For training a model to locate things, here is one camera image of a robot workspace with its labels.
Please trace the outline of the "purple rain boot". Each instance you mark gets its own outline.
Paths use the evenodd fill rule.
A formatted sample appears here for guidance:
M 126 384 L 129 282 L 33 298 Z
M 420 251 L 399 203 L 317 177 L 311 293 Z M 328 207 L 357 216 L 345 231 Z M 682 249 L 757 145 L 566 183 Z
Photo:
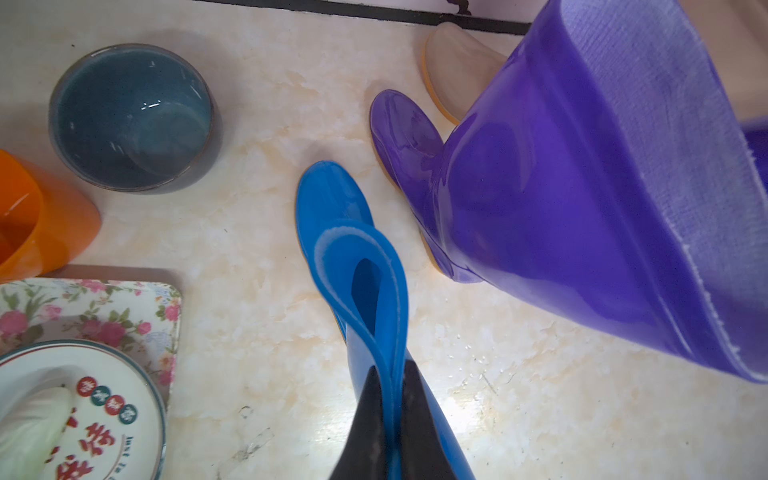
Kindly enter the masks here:
M 550 1 L 447 139 L 370 130 L 448 277 L 766 381 L 767 148 L 677 2 Z

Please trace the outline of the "blue rain boot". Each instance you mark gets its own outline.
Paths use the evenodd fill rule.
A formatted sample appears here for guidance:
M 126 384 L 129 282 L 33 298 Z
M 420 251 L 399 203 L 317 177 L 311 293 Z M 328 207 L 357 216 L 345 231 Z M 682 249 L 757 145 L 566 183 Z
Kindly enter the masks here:
M 403 479 L 404 366 L 407 360 L 415 360 L 407 350 L 408 288 L 400 259 L 375 228 L 357 183 L 335 162 L 316 162 L 303 173 L 295 224 L 313 281 L 343 336 L 357 406 L 369 369 L 377 369 L 386 432 L 386 479 Z M 473 478 L 439 403 L 420 375 L 440 443 L 457 479 Z

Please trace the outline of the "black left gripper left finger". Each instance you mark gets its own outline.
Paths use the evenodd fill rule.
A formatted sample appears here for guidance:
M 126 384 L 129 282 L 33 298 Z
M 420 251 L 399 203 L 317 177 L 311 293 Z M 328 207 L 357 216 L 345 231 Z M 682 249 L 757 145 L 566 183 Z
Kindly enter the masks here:
M 385 480 L 386 432 L 379 375 L 372 366 L 365 379 L 356 413 L 331 480 Z

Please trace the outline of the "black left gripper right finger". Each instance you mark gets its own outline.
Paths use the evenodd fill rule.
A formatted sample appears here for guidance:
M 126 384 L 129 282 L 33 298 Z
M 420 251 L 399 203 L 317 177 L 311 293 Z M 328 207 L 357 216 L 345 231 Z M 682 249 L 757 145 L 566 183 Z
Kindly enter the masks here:
M 404 366 L 400 451 L 403 479 L 457 479 L 440 443 L 421 375 L 413 360 L 407 360 Z

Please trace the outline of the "beige rain boot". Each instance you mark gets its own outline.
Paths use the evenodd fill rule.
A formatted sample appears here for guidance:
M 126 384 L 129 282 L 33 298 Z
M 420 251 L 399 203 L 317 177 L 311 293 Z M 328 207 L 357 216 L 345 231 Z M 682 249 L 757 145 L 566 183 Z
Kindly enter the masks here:
M 767 118 L 767 3 L 682 1 L 702 38 L 739 121 Z M 500 71 L 507 57 L 453 23 L 427 37 L 421 60 L 435 105 L 458 124 Z

